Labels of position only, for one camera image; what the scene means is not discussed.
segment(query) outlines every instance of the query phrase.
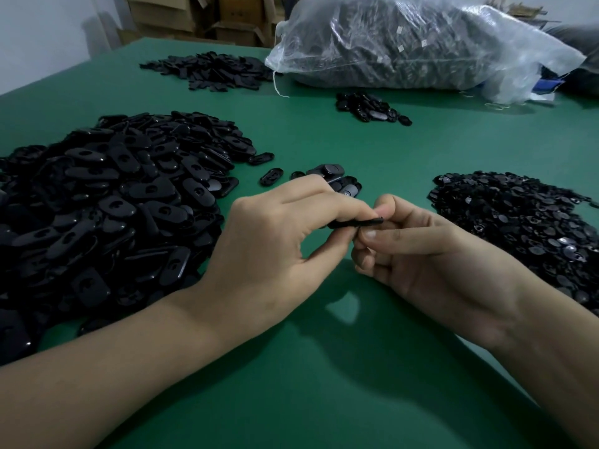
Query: light patch on table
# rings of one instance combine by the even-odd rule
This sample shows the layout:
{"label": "light patch on table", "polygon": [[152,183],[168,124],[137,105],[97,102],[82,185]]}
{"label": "light patch on table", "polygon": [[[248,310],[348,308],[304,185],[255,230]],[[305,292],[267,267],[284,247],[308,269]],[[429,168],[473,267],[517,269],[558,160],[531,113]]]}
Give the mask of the light patch on table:
{"label": "light patch on table", "polygon": [[358,319],[360,313],[360,301],[353,294],[348,293],[339,301],[327,304],[325,309],[341,323],[350,326]]}

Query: pile of black strips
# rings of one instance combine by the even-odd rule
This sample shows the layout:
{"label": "pile of black strips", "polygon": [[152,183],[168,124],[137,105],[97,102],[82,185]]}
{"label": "pile of black strips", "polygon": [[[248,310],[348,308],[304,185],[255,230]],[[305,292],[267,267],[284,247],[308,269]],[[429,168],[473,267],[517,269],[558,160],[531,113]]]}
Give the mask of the pile of black strips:
{"label": "pile of black strips", "polygon": [[233,161],[255,154],[232,121],[172,112],[103,116],[0,159],[0,365],[57,323],[89,317],[85,334],[196,283]]}
{"label": "pile of black strips", "polygon": [[516,257],[599,316],[599,236],[573,213],[599,203],[513,173],[447,173],[428,198],[440,215]]}
{"label": "pile of black strips", "polygon": [[399,121],[404,126],[411,126],[412,120],[392,109],[389,104],[380,97],[358,91],[354,94],[337,93],[337,110],[340,112],[352,112],[360,121]]}
{"label": "pile of black strips", "polygon": [[166,60],[139,65],[162,75],[176,75],[189,81],[189,89],[228,91],[228,88],[260,89],[261,82],[272,81],[273,71],[254,57],[206,52],[188,57],[169,56]]}

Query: hand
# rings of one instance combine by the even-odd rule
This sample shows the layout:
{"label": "hand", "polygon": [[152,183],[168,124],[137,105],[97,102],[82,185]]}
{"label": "hand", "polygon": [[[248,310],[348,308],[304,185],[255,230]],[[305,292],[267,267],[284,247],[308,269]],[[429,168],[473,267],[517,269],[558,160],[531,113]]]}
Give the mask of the hand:
{"label": "hand", "polygon": [[525,290],[546,285],[503,250],[399,197],[379,197],[375,210],[386,221],[360,229],[356,270],[479,346],[500,345]]}
{"label": "hand", "polygon": [[300,245],[332,220],[378,217],[366,203],[338,194],[318,175],[236,200],[200,282],[184,305],[213,327],[227,348],[281,322],[348,252],[356,229],[334,230],[309,258]]}

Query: person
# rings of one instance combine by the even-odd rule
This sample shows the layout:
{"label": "person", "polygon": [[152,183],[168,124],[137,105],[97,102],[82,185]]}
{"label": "person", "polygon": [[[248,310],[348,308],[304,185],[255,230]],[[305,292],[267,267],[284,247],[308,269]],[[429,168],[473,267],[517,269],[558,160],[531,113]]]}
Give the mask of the person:
{"label": "person", "polygon": [[[332,220],[307,258],[300,245]],[[489,350],[583,447],[599,447],[599,319],[504,251],[392,195],[374,209],[319,176],[236,200],[198,284],[0,369],[2,447],[97,445],[155,395],[284,320],[354,242],[356,270]]]}

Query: green tabletop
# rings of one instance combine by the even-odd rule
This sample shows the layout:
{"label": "green tabletop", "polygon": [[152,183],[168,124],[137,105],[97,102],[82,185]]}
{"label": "green tabletop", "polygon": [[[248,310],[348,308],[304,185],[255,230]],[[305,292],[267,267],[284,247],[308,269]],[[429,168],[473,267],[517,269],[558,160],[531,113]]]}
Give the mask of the green tabletop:
{"label": "green tabletop", "polygon": [[[597,105],[558,97],[555,107],[495,110],[438,91],[376,91],[414,122],[368,123],[336,112],[333,90],[277,77],[259,91],[189,91],[141,70],[142,61],[255,48],[143,39],[0,97],[0,152],[50,143],[108,113],[200,111],[233,120],[273,163],[238,165],[241,184],[220,201],[262,191],[270,166],[289,173],[340,163],[373,203],[394,193],[424,207],[445,172],[511,171],[599,197]],[[599,215],[580,208],[590,223]],[[304,243],[309,253],[329,230]],[[42,347],[74,334],[49,331]],[[125,422],[105,448],[568,448],[565,434],[452,333],[349,260],[285,322],[164,392]]]}

